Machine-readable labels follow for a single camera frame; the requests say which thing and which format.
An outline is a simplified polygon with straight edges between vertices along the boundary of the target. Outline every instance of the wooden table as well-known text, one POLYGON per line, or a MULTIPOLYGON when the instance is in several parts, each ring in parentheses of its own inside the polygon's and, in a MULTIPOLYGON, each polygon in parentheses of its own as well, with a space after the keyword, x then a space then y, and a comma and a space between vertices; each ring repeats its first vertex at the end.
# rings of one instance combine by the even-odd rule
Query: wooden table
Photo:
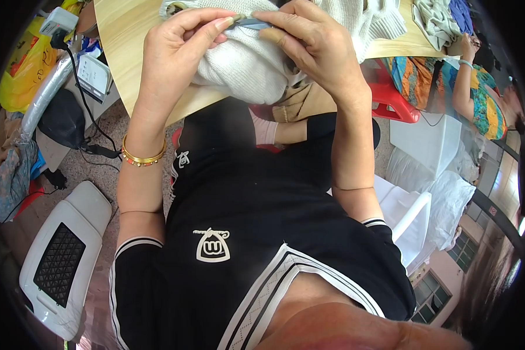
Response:
MULTIPOLYGON (((375 40, 366 58, 446 56, 429 44, 413 22, 410 9, 412 3, 413 0, 401 0, 399 8, 408 32, 395 40, 375 40)), ((94 0, 94 4, 97 27, 109 68, 126 110, 132 115, 140 88, 144 37, 152 26, 162 22, 158 15, 161 0, 94 0)), ((225 97, 226 94, 211 88, 191 85, 175 106, 167 125, 225 97)))

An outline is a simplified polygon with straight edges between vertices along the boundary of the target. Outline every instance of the white knit sweater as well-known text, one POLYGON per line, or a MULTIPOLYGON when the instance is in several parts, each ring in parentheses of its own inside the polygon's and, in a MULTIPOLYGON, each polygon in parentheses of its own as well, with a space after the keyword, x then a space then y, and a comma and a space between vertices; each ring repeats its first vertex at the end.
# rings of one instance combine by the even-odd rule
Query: white knit sweater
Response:
MULTIPOLYGON (((164 0, 160 16, 167 18, 164 0)), ((250 16, 253 11, 278 8, 269 0, 181 0, 188 7, 220 7, 250 16)), ((358 60, 373 39, 394 39, 406 33, 398 7, 399 0, 315 0, 326 13, 352 35, 358 60)), ((200 61, 193 82, 211 85, 231 96, 253 104, 273 104, 288 85, 285 55, 280 48, 258 38, 258 31, 234 27, 225 31, 228 40, 209 50, 200 61)))

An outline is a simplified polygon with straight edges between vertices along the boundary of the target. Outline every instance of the striped sleeve trim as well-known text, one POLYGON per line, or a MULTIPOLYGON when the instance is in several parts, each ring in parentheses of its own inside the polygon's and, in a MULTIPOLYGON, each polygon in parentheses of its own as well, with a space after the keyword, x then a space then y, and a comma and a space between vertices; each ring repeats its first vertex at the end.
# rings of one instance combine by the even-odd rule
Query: striped sleeve trim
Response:
POLYGON ((115 252, 115 259, 126 249, 132 246, 138 245, 138 244, 153 244, 159 248, 163 247, 163 244, 159 240, 153 237, 149 237, 149 236, 132 237, 132 238, 127 239, 125 242, 123 242, 123 244, 120 245, 120 247, 115 252))
POLYGON ((380 217, 372 217, 370 219, 362 221, 362 224, 364 224, 365 227, 372 227, 376 225, 387 225, 385 223, 385 220, 383 220, 380 217))

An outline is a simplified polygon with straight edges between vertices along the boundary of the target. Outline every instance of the white logo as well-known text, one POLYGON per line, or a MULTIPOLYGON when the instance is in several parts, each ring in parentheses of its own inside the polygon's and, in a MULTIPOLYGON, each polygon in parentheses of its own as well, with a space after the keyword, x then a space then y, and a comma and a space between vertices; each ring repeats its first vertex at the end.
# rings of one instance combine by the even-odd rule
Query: white logo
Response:
POLYGON ((230 250, 225 243, 225 239, 230 236, 229 231, 215 231, 210 227, 206 231, 194 230, 192 233, 203 235, 196 247, 196 260, 218 263, 230 258, 230 250))
POLYGON ((183 167, 186 165, 186 164, 189 164, 190 161, 189 161, 189 158, 187 157, 187 155, 189 154, 189 151, 185 151, 185 152, 181 152, 181 154, 179 155, 179 169, 183 169, 183 167))

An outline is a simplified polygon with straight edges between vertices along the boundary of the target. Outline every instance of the tiled floor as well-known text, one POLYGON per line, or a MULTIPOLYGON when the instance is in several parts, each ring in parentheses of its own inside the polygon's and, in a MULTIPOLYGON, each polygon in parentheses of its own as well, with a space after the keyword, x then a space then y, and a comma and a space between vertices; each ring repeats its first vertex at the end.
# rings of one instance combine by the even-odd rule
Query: tiled floor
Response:
MULTIPOLYGON (((376 119, 381 129, 381 141, 375 151, 376 173, 385 177, 385 171, 389 162, 393 146, 389 143, 389 122, 386 119, 376 119)), ((115 140, 115 144, 120 148, 120 142, 124 135, 129 117, 126 110, 119 100, 115 102, 102 116, 100 126, 109 136, 115 140)), ((176 128, 182 126, 182 122, 167 129, 168 137, 176 128)), ((105 147, 111 147, 109 141, 98 135, 94 141, 105 147)), ((168 142, 169 150, 164 158, 164 202, 169 203, 169 166, 173 158, 173 147, 168 142)), ((105 197, 112 202, 113 212, 118 210, 116 204, 116 184, 118 172, 108 166, 93 165, 89 162, 110 164, 116 168, 120 166, 118 159, 110 160, 99 156, 82 156, 79 151, 71 150, 68 156, 61 163, 59 169, 68 178, 68 189, 57 191, 51 195, 44 195, 36 199, 25 211, 23 211, 13 222, 2 225, 4 239, 12 250, 14 259, 21 266, 27 255, 29 247, 38 233, 43 222, 50 214, 51 210, 64 199, 71 190, 80 182, 90 180, 98 189, 105 194, 105 197)), ((52 192, 53 187, 47 183, 45 192, 52 192)), ((164 212, 167 214, 168 207, 165 205, 164 212)), ((92 348, 91 343, 104 346, 107 349, 114 349, 116 345, 112 338, 112 327, 109 317, 109 269, 113 261, 117 236, 119 232, 119 214, 113 216, 108 225, 104 238, 103 247, 99 254, 94 274, 91 278, 90 287, 85 302, 85 332, 82 338, 82 348, 92 348)))

